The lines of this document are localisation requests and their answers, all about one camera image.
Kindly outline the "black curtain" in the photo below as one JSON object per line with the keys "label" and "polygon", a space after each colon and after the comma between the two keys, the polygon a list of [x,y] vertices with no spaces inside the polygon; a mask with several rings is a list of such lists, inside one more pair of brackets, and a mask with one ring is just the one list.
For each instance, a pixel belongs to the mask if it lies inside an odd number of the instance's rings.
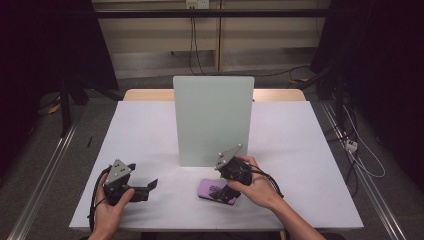
{"label": "black curtain", "polygon": [[424,0],[330,0],[331,10],[310,69],[333,65],[346,89],[424,192]]}
{"label": "black curtain", "polygon": [[0,179],[35,126],[41,98],[118,83],[92,0],[0,0]]}

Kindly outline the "aluminium floor rail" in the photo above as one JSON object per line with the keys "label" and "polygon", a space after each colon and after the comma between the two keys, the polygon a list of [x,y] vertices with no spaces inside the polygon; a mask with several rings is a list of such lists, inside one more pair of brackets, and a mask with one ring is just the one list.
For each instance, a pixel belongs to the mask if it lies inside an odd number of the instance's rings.
{"label": "aluminium floor rail", "polygon": [[345,147],[345,143],[349,140],[349,137],[347,133],[337,125],[335,110],[329,103],[322,103],[321,106],[332,126],[333,132],[337,136],[337,141],[346,152],[352,170],[356,173],[358,181],[365,190],[389,238],[391,240],[407,240],[399,221],[374,183],[375,176],[365,171],[365,166],[361,159],[355,157],[353,153]]}
{"label": "aluminium floor rail", "polygon": [[39,209],[47,195],[53,177],[55,176],[69,148],[76,128],[77,124],[72,124],[71,127],[65,132],[65,134],[60,137],[53,155],[50,157],[40,180],[38,181],[25,207],[21,211],[16,223],[14,224],[14,227],[7,237],[7,240],[26,239],[31,226],[34,223],[35,217],[37,216]]}

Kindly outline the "purple eraser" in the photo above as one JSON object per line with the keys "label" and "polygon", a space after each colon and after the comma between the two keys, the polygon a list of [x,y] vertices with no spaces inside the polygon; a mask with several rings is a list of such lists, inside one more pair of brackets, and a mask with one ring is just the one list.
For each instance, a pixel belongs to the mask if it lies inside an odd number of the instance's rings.
{"label": "purple eraser", "polygon": [[235,203],[237,198],[232,199],[229,203],[224,203],[219,199],[215,200],[215,199],[211,198],[209,196],[211,186],[218,186],[219,188],[223,188],[224,186],[227,186],[227,184],[224,183],[224,182],[221,182],[221,181],[202,179],[200,181],[200,185],[199,185],[199,188],[198,188],[198,191],[197,191],[198,197],[206,199],[206,200],[218,202],[218,203],[228,204],[228,205],[233,205]]}

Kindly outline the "person's right hand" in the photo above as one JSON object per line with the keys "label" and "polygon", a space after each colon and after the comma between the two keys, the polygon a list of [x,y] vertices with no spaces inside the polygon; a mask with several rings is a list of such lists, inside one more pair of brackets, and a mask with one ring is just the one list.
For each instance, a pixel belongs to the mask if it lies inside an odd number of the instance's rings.
{"label": "person's right hand", "polygon": [[233,190],[243,193],[256,205],[273,212],[280,211],[285,205],[285,201],[272,187],[271,182],[263,175],[253,173],[252,183],[249,186],[235,180],[229,180],[228,186]]}

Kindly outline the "white wall outlet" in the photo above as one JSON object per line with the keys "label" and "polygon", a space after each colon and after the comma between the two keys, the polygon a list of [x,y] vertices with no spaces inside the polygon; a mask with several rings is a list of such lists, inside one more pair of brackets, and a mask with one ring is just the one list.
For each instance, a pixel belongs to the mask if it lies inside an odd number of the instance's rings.
{"label": "white wall outlet", "polygon": [[209,0],[186,0],[187,9],[209,9],[210,1]]}

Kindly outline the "white table mat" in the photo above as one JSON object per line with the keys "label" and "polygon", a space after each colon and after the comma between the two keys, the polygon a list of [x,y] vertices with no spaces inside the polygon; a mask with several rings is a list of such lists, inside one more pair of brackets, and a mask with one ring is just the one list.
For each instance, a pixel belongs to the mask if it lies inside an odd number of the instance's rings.
{"label": "white table mat", "polygon": [[[285,201],[313,227],[362,227],[309,102],[255,102],[248,152],[277,181]],[[245,196],[232,205],[199,198],[200,181],[219,174],[210,167],[180,166],[173,103],[124,101],[117,106],[70,228],[88,230],[96,179],[115,159],[135,164],[131,185],[158,183],[147,201],[125,208],[123,230],[275,231],[282,227],[271,211]]]}

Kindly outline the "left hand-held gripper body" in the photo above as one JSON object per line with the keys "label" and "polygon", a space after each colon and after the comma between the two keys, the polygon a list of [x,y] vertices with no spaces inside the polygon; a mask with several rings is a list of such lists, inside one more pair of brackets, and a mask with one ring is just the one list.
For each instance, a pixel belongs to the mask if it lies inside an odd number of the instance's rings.
{"label": "left hand-held gripper body", "polygon": [[110,205],[116,205],[122,195],[129,189],[128,181],[132,171],[120,159],[111,165],[108,176],[103,184],[106,199]]}

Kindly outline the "white whiteboard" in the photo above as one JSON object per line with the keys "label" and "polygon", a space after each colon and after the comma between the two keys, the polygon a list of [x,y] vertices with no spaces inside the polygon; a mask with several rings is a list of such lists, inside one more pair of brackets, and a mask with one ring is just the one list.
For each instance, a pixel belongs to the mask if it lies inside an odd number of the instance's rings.
{"label": "white whiteboard", "polygon": [[236,146],[247,153],[253,77],[175,76],[173,88],[182,166],[212,167]]}

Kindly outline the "person's left hand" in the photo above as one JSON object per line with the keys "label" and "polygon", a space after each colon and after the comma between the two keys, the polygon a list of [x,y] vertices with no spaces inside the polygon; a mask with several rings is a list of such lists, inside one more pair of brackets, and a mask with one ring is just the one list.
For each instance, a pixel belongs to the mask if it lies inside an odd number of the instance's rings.
{"label": "person's left hand", "polygon": [[134,194],[134,189],[128,189],[116,205],[109,205],[106,202],[106,195],[103,190],[103,184],[106,181],[107,176],[108,174],[105,173],[98,184],[95,197],[96,208],[92,233],[106,232],[115,234],[119,228],[123,210]]}

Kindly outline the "black metal stand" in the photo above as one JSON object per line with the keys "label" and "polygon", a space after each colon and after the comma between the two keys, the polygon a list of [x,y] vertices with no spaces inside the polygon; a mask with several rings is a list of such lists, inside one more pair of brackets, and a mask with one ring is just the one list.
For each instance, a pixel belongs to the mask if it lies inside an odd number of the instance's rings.
{"label": "black metal stand", "polygon": [[71,127],[70,115],[70,100],[77,105],[86,105],[88,103],[88,96],[84,91],[83,83],[80,79],[63,79],[60,88],[60,106],[62,115],[62,133],[64,137]]}
{"label": "black metal stand", "polygon": [[322,75],[318,78],[316,84],[318,98],[320,100],[335,100],[335,119],[339,126],[344,123],[343,114],[343,93],[344,83],[343,74],[336,65],[330,65],[322,71]]}

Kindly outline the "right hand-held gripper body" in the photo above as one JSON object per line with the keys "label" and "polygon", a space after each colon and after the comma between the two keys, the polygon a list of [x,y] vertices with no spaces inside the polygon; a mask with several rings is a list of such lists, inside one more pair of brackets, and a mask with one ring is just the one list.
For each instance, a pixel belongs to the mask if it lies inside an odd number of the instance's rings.
{"label": "right hand-held gripper body", "polygon": [[242,147],[242,144],[238,144],[220,152],[214,169],[219,171],[221,177],[224,179],[238,181],[249,186],[252,182],[251,168],[243,160],[237,157],[237,153]]}

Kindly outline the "black horizontal bar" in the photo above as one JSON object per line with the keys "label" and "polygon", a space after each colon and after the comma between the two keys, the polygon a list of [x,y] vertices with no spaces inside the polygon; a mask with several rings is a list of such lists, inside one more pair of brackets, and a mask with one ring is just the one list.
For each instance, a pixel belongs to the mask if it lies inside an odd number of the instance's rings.
{"label": "black horizontal bar", "polygon": [[99,18],[242,18],[242,17],[328,17],[329,9],[294,10],[97,10]]}

